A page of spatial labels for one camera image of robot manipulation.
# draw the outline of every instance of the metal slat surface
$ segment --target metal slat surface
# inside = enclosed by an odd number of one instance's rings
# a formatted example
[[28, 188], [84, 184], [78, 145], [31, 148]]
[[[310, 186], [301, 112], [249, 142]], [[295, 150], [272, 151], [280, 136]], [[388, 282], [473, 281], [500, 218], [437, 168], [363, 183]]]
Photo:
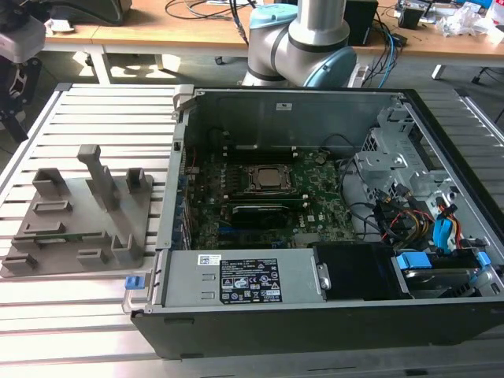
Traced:
[[[184, 361], [159, 359], [132, 326], [128, 315], [124, 314], [121, 302], [126, 275], [149, 272], [154, 266], [158, 217], [174, 123], [170, 114], [163, 113], [144, 116], [126, 113], [107, 117], [107, 113], [99, 113], [102, 108], [92, 113], [92, 105], [171, 106], [172, 93], [173, 87], [170, 86], [77, 84], [61, 95], [54, 114], [44, 122], [35, 145], [17, 167], [12, 185], [3, 197], [6, 200], [0, 206], [0, 229], [6, 228], [12, 235], [17, 232], [20, 219], [35, 193], [31, 181], [37, 167], [56, 165], [62, 169], [61, 174], [65, 178], [82, 177], [85, 171], [75, 159], [79, 145], [98, 143], [102, 146], [103, 162], [115, 167], [113, 175], [123, 174], [128, 162], [134, 162], [154, 176], [155, 187], [151, 197], [154, 201], [150, 206], [146, 236], [147, 256], [143, 266], [134, 271], [0, 280], [1, 377], [374, 376], [373, 371], [378, 371], [381, 376], [403, 376], [403, 369], [414, 367], [428, 369], [429, 376], [437, 376], [435, 372], [442, 369], [450, 372], [460, 369], [470, 371], [471, 376], [478, 376], [481, 371], [488, 378], [493, 376], [488, 366], [502, 368], [504, 328], [486, 332], [458, 346]], [[432, 109], [440, 109], [438, 114], [446, 116], [448, 109], [467, 110], [453, 93], [430, 92], [426, 96], [428, 104], [433, 105]], [[91, 112], [78, 113], [80, 106]], [[61, 112], [70, 110], [77, 113]], [[445, 116], [440, 118], [448, 122], [446, 127], [475, 126], [473, 119], [464, 122], [463, 119]], [[455, 129], [452, 132], [459, 138], [474, 136], [461, 134], [463, 131]], [[486, 159], [491, 161], [501, 154], [502, 147], [482, 147], [483, 143], [463, 143], [459, 147], [462, 153], [475, 159], [472, 163], [479, 169], [489, 169], [483, 167]], [[504, 194], [504, 181], [492, 180], [486, 185], [492, 194]], [[12, 235], [0, 238], [0, 261], [9, 250], [9, 237]]]
[[[35, 193], [37, 169], [56, 167], [64, 178], [88, 177], [76, 159], [83, 143], [101, 145], [102, 164], [113, 176], [142, 167], [154, 177], [146, 256], [143, 266], [133, 270], [0, 279], [0, 376], [7, 365], [157, 359], [121, 303], [125, 277], [154, 267], [175, 126], [172, 93], [172, 87], [99, 86], [61, 93], [4, 193], [0, 266]], [[138, 293], [140, 298], [145, 294]]]
[[497, 205], [504, 208], [504, 140], [481, 121], [455, 91], [420, 92], [419, 95], [427, 104], [435, 103], [435, 108], [431, 109], [432, 114]]

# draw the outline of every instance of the black device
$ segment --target black device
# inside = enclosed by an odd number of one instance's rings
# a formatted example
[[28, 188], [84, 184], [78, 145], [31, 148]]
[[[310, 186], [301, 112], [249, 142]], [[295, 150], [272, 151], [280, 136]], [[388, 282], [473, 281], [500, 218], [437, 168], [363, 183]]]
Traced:
[[120, 26], [132, 0], [49, 0], [51, 17], [99, 25]]
[[425, 13], [425, 9], [405, 6], [401, 9], [401, 16], [398, 21], [398, 26], [403, 29], [415, 30], [418, 26], [418, 22]]
[[[275, 0], [275, 3], [297, 5], [298, 0]], [[376, 8], [378, 8], [377, 0], [346, 0], [343, 18], [350, 26], [348, 36], [350, 46], [364, 46], [367, 43]]]

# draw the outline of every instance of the black cable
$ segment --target black cable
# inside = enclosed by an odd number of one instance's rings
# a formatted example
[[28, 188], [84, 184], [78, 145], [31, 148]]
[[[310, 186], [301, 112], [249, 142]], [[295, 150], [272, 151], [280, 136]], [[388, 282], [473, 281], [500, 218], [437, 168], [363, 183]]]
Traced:
[[14, 155], [14, 152], [10, 152], [9, 150], [6, 150], [5, 148], [3, 148], [2, 146], [0, 146], [0, 150], [2, 150], [3, 152], [9, 154], [9, 155]]
[[44, 67], [44, 65], [42, 65], [42, 69], [46, 72], [47, 75], [52, 77], [56, 83], [59, 83], [59, 80], [56, 78], [56, 76], [53, 75], [46, 67]]
[[504, 72], [497, 72], [494, 69], [491, 69], [490, 67], [485, 67], [485, 70], [492, 71], [493, 73], [496, 73], [497, 75], [504, 75]]
[[[388, 38], [389, 35], [391, 35], [391, 31], [388, 28], [388, 26], [381, 20], [380, 15], [376, 11], [376, 17], [378, 18], [377, 20], [374, 20], [378, 25], [380, 26], [379, 28], [372, 27], [374, 30], [378, 31], [383, 37], [384, 37], [384, 51], [380, 55], [377, 61], [374, 61], [374, 64], [371, 66], [371, 69], [369, 70], [369, 74], [367, 77], [365, 77], [364, 81], [362, 84], [368, 83], [368, 87], [371, 86], [372, 79], [375, 76], [378, 76], [380, 74], [384, 74], [387, 71], [387, 57], [389, 57], [390, 54], [390, 49], [391, 49], [391, 41]], [[394, 56], [392, 57], [392, 62], [391, 66], [389, 68], [389, 75], [390, 72], [395, 68], [397, 65], [397, 60], [399, 56], [399, 49], [396, 48], [394, 49]]]
[[486, 73], [488, 76], [490, 76], [490, 77], [491, 77], [493, 80], [495, 80], [497, 83], [500, 83], [500, 84], [504, 85], [504, 82], [502, 82], [502, 81], [501, 81], [501, 80], [499, 80], [499, 79], [494, 78], [494, 77], [493, 77], [493, 76], [492, 76], [492, 75], [488, 72], [488, 69], [486, 69], [486, 70], [484, 71], [484, 73]]
[[350, 140], [348, 140], [348, 138], [347, 138], [345, 135], [343, 135], [343, 134], [339, 134], [338, 132], [333, 132], [332, 134], [329, 134], [328, 136], [326, 136], [326, 137], [325, 137], [325, 139], [322, 141], [321, 146], [320, 146], [319, 148], [320, 148], [320, 149], [324, 149], [324, 148], [325, 148], [325, 145], [327, 144], [327, 142], [328, 142], [328, 141], [329, 141], [332, 137], [334, 137], [334, 136], [338, 136], [338, 137], [340, 137], [340, 138], [341, 138], [341, 139], [343, 139], [345, 142], [347, 142], [347, 143], [348, 143], [348, 145], [349, 145], [350, 147], [353, 147], [353, 148], [357, 149], [357, 147], [356, 147], [356, 146], [355, 146], [355, 145], [354, 145], [354, 144], [353, 144]]
[[504, 109], [501, 110], [501, 113], [498, 114], [497, 118], [495, 118], [494, 120], [494, 124], [496, 124], [498, 122], [498, 120], [501, 119], [502, 115], [504, 114]]
[[[202, 0], [200, 2], [195, 2], [194, 4], [190, 4], [189, 6], [191, 8], [193, 8], [195, 6], [198, 6], [199, 4], [203, 4], [205, 2], [206, 2], [205, 0]], [[227, 12], [232, 11], [231, 9], [226, 8], [225, 10], [221, 10], [221, 11], [215, 12], [215, 13], [205, 14], [205, 15], [202, 15], [202, 16], [199, 16], [199, 17], [185, 17], [185, 16], [178, 16], [176, 14], [170, 13], [169, 8], [171, 8], [172, 6], [176, 6], [178, 4], [184, 4], [184, 3], [185, 3], [185, 1], [176, 2], [176, 0], [170, 0], [165, 5], [165, 12], [166, 12], [166, 14], [168, 14], [169, 16], [171, 16], [173, 18], [177, 18], [179, 20], [208, 20], [209, 18], [211, 19], [212, 17], [218, 16], [218, 15], [220, 15], [222, 13], [227, 13]], [[223, 20], [231, 20], [231, 19], [228, 19], [228, 18], [225, 18], [225, 17], [222, 17], [222, 19]]]
[[350, 165], [354, 163], [355, 164], [355, 161], [354, 159], [350, 159], [348, 161], [348, 163], [346, 164], [345, 166], [345, 170], [343, 171], [343, 174], [341, 175], [341, 179], [339, 180], [339, 196], [341, 198], [341, 201], [343, 202], [343, 204], [345, 205], [346, 208], [348, 208], [348, 210], [350, 211], [350, 214], [353, 216], [353, 217], [356, 217], [357, 219], [363, 221], [365, 224], [371, 226], [372, 228], [376, 229], [377, 231], [381, 232], [380, 228], [370, 222], [369, 220], [365, 219], [364, 217], [361, 217], [359, 214], [356, 214], [352, 211], [352, 209], [347, 205], [346, 201], [345, 201], [345, 196], [343, 195], [343, 181], [345, 180], [345, 176], [347, 175], [348, 173], [348, 169], [350, 168]]

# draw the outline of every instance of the cable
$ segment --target cable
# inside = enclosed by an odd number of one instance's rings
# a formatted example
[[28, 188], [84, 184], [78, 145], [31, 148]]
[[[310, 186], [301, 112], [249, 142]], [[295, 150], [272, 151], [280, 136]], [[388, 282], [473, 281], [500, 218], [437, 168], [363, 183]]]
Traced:
[[[194, 4], [190, 4], [189, 5], [189, 8], [194, 8], [195, 6], [198, 6], [200, 4], [203, 4], [205, 3], [206, 1], [205, 0], [202, 0], [202, 1], [198, 1], [198, 2], [195, 2]], [[210, 14], [203, 14], [203, 13], [198, 13], [200, 14], [201, 16], [195, 16], [195, 17], [185, 17], [185, 16], [178, 16], [176, 14], [173, 14], [169, 11], [169, 9], [173, 6], [176, 6], [177, 4], [184, 4], [186, 3], [186, 0], [183, 0], [183, 1], [177, 1], [177, 0], [170, 0], [166, 5], [165, 5], [165, 12], [166, 14], [168, 14], [169, 16], [171, 17], [174, 17], [174, 18], [177, 18], [179, 20], [208, 20], [208, 19], [213, 19], [213, 18], [216, 18], [218, 20], [231, 20], [230, 17], [215, 17], [215, 16], [218, 16], [220, 14], [223, 14], [223, 13], [228, 13], [228, 12], [231, 12], [232, 10], [230, 8], [226, 8], [225, 10], [221, 10], [219, 12], [215, 12], [215, 13], [210, 13]], [[242, 5], [242, 6], [238, 6], [239, 9], [242, 9], [243, 7], [245, 7], [247, 5]]]
[[501, 110], [501, 113], [498, 114], [497, 118], [495, 118], [494, 124], [498, 122], [498, 120], [501, 119], [502, 115], [504, 114], [504, 109]]
[[2, 150], [3, 152], [5, 152], [6, 154], [9, 154], [9, 155], [14, 155], [14, 152], [10, 152], [9, 150], [6, 150], [5, 148], [3, 148], [2, 146], [0, 146], [0, 150]]
[[[340, 168], [341, 168], [342, 163], [343, 163], [343, 161], [341, 161], [341, 162], [339, 163], [339, 167], [340, 167]], [[348, 169], [350, 168], [350, 165], [351, 165], [352, 163], [354, 163], [354, 164], [355, 164], [354, 159], [350, 159], [350, 160], [348, 161], [348, 163], [347, 163], [347, 164], [346, 164], [346, 166], [345, 166], [345, 170], [343, 171], [343, 174], [340, 176], [340, 179], [339, 179], [339, 196], [340, 196], [340, 198], [341, 198], [341, 200], [342, 200], [343, 204], [345, 205], [345, 207], [346, 207], [346, 208], [348, 208], [348, 210], [350, 211], [350, 214], [351, 214], [353, 217], [356, 217], [357, 219], [359, 219], [359, 220], [363, 221], [365, 224], [367, 224], [367, 225], [369, 225], [370, 227], [372, 227], [372, 228], [374, 228], [374, 229], [378, 230], [379, 232], [381, 232], [380, 227], [378, 227], [376, 224], [374, 224], [374, 223], [370, 222], [370, 221], [369, 221], [369, 220], [367, 220], [366, 218], [361, 217], [359, 214], [354, 213], [354, 212], [352, 211], [352, 209], [350, 208], [350, 206], [348, 206], [348, 205], [347, 205], [347, 203], [345, 202], [345, 197], [344, 197], [344, 195], [343, 195], [343, 181], [345, 180], [345, 176], [347, 175], [347, 173], [348, 173]]]
[[229, 0], [229, 6], [232, 11], [233, 20], [235, 21], [235, 26], [236, 26], [236, 29], [238, 30], [238, 34], [240, 37], [242, 37], [245, 44], [247, 46], [249, 46], [249, 41], [246, 37], [245, 29], [243, 28], [242, 23], [239, 20], [238, 7], [236, 5], [236, 0]]
[[56, 78], [55, 75], [53, 75], [46, 67], [44, 67], [44, 65], [42, 65], [42, 69], [46, 72], [47, 75], [49, 75], [50, 77], [53, 78], [53, 80], [56, 82], [56, 83], [59, 83], [60, 81]]
[[392, 56], [392, 61], [391, 61], [391, 65], [389, 68], [388, 75], [390, 75], [390, 72], [392, 71], [392, 69], [394, 69], [395, 66], [397, 65], [397, 60], [398, 60], [398, 56], [399, 56], [399, 49], [398, 48], [394, 48], [394, 50], [392, 51], [391, 31], [388, 28], [388, 26], [381, 20], [380, 15], [378, 14], [377, 11], [376, 11], [376, 17], [377, 17], [377, 20], [374, 20], [374, 21], [376, 23], [378, 23], [379, 27], [378, 28], [372, 27], [372, 28], [374, 30], [378, 31], [384, 37], [384, 51], [380, 55], [378, 60], [373, 60], [373, 64], [372, 64], [371, 68], [369, 69], [369, 74], [367, 75], [367, 77], [365, 77], [365, 79], [363, 81], [363, 84], [368, 83], [367, 87], [371, 86], [372, 80], [375, 76], [384, 73], [384, 70], [386, 69], [388, 64], [386, 61], [383, 61], [383, 60], [386, 59], [386, 57], [389, 56], [389, 54]]
[[334, 136], [338, 136], [338, 137], [340, 137], [340, 138], [341, 138], [341, 139], [343, 139], [345, 142], [347, 142], [347, 143], [348, 143], [348, 145], [349, 145], [350, 147], [357, 149], [357, 147], [356, 147], [356, 146], [355, 146], [355, 145], [354, 145], [354, 144], [353, 144], [350, 140], [348, 140], [348, 138], [347, 138], [345, 135], [343, 135], [343, 134], [339, 134], [338, 132], [333, 132], [332, 134], [329, 134], [329, 135], [328, 135], [328, 136], [327, 136], [327, 137], [326, 137], [326, 138], [322, 141], [321, 146], [320, 146], [319, 148], [320, 148], [321, 150], [322, 150], [322, 149], [324, 149], [324, 148], [325, 148], [325, 145], [327, 144], [327, 142], [328, 142], [329, 140], [331, 140], [331, 138], [332, 138], [332, 137], [334, 137]]
[[493, 80], [495, 80], [497, 83], [500, 83], [500, 84], [504, 85], [504, 82], [502, 82], [502, 81], [501, 81], [501, 80], [499, 80], [499, 79], [494, 78], [494, 77], [493, 77], [493, 76], [492, 76], [492, 75], [488, 72], [488, 69], [486, 69], [486, 70], [484, 71], [484, 73], [486, 73], [488, 76], [490, 76], [490, 77], [491, 77]]
[[387, 33], [388, 38], [391, 40], [391, 56], [388, 58], [388, 64], [387, 64], [387, 69], [385, 70], [384, 77], [382, 77], [380, 85], [378, 88], [381, 88], [384, 83], [387, 81], [388, 76], [391, 73], [391, 63], [392, 63], [392, 57], [394, 56], [394, 40], [392, 39], [392, 36], [390, 33]]

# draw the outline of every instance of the warning label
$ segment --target warning label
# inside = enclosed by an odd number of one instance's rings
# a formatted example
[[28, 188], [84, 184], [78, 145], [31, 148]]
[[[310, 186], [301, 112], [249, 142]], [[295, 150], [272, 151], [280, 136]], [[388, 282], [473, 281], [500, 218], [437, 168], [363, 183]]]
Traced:
[[221, 260], [220, 301], [225, 305], [282, 302], [276, 259]]

